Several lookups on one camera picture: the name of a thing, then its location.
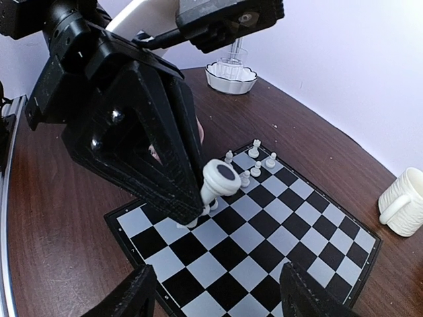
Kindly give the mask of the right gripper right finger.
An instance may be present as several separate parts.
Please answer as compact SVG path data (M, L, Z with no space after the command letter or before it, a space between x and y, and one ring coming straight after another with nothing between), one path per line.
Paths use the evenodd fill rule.
M287 316L355 316L297 264L287 262L280 274L282 312Z

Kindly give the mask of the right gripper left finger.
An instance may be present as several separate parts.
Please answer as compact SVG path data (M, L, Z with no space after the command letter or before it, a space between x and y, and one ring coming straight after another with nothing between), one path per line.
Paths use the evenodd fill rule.
M156 274L153 266L141 265L83 317L153 316L155 291Z

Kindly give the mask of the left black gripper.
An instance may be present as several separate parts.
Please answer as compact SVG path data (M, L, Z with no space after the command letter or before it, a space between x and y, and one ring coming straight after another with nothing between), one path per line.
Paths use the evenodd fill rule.
M25 110L29 127L65 125L63 140L76 163L182 223L177 193L192 172L199 189L204 182L194 99L183 74L97 26L43 34L50 56Z

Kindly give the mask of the white bishop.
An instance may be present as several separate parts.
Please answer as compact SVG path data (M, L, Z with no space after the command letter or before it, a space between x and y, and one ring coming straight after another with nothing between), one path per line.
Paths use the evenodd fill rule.
M226 152L224 161L227 164L231 164L232 163L232 161L233 161L233 152L232 152L232 150L228 150Z

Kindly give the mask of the white queen piece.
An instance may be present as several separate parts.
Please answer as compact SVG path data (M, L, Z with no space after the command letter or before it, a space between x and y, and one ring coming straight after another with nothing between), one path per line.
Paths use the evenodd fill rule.
M194 164L194 170L188 183L178 193L182 201L182 223L178 228L194 228L198 219L217 208L218 197L232 196L241 187L241 178L234 168L218 159L210 160L206 165Z

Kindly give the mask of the white rook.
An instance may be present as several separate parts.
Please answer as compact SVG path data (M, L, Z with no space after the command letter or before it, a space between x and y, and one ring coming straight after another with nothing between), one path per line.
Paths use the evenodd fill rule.
M260 155L258 151L260 145L261 145L261 141L259 139L255 139L253 141L252 147L248 151L248 156L250 158L254 158L254 159L258 158L258 156Z

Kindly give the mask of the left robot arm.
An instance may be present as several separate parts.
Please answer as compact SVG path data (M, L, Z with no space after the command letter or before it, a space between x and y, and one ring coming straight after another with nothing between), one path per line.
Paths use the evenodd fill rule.
M109 31L97 1L2 1L1 33L42 32L50 53L25 116L65 126L63 143L84 168L141 197L179 225L206 202L200 127L183 74Z

